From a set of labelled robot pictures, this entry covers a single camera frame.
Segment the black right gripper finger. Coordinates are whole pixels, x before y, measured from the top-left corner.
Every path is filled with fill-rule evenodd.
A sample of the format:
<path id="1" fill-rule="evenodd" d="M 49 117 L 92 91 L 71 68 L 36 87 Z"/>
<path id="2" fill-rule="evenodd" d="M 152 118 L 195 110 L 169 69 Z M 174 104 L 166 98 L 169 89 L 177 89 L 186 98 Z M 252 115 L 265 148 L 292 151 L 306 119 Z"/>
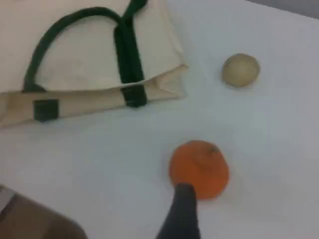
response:
<path id="1" fill-rule="evenodd" d="M 200 239 L 197 200 L 194 187 L 187 183 L 175 186 L 174 197 L 158 239 Z"/>

